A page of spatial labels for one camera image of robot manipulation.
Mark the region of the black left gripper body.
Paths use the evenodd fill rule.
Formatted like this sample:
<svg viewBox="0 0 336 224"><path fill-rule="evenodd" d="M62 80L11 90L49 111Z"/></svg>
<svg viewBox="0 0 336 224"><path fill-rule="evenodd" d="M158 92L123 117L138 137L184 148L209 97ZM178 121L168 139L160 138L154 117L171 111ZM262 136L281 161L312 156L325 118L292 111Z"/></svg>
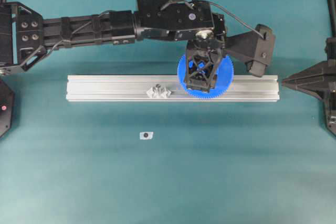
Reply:
<svg viewBox="0 0 336 224"><path fill-rule="evenodd" d="M218 39L188 41L183 79L188 90L209 93L215 88L217 70L223 59L222 46Z"/></svg>

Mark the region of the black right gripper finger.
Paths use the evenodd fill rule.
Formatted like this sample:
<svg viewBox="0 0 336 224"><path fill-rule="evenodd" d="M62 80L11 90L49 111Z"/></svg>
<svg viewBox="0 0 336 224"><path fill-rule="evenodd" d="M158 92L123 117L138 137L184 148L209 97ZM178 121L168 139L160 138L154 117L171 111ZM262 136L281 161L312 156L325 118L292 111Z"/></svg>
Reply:
<svg viewBox="0 0 336 224"><path fill-rule="evenodd" d="M281 85L283 87L286 87L286 88L289 88L291 90L294 90L294 91L298 91L298 92L301 92L301 93L305 93L305 94L308 94L312 97L315 97L317 98L318 100L325 100L327 98L329 98L329 94L326 92L326 91L319 91L319 90L309 90L307 88L302 88L302 87L299 87L298 85L296 84L290 84L288 82L282 82Z"/></svg>
<svg viewBox="0 0 336 224"><path fill-rule="evenodd" d="M322 81L328 75L331 75L331 62L321 61L312 67L284 78L281 84L313 83L313 81Z"/></svg>

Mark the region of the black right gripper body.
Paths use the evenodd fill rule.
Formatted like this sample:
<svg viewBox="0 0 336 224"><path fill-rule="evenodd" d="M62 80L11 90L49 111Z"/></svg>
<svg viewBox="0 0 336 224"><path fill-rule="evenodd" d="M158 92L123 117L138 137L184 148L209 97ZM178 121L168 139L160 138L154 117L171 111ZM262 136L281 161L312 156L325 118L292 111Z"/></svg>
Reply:
<svg viewBox="0 0 336 224"><path fill-rule="evenodd" d="M335 37L326 40L327 59L322 62L322 75L325 82L323 108L326 128L335 134Z"/></svg>

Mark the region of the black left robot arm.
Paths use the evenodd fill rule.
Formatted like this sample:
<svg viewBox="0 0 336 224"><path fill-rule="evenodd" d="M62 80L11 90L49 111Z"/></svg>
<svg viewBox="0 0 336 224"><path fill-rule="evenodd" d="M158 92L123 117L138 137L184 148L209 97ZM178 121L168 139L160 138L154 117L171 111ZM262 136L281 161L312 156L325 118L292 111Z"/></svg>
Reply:
<svg viewBox="0 0 336 224"><path fill-rule="evenodd" d="M63 48L144 39L187 41L183 82L210 92L217 84L225 45L223 16L204 0L136 0L137 10L45 19L20 2L1 4L1 75L28 71Z"/></svg>

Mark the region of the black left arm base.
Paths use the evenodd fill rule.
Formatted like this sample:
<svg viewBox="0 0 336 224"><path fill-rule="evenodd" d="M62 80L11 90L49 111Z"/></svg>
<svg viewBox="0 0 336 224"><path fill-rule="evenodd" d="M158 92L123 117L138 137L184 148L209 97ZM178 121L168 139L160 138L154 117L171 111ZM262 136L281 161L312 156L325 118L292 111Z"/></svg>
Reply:
<svg viewBox="0 0 336 224"><path fill-rule="evenodd" d="M5 133L8 132L8 130L11 128L15 93L2 79L0 95L0 131L1 137L3 137Z"/></svg>

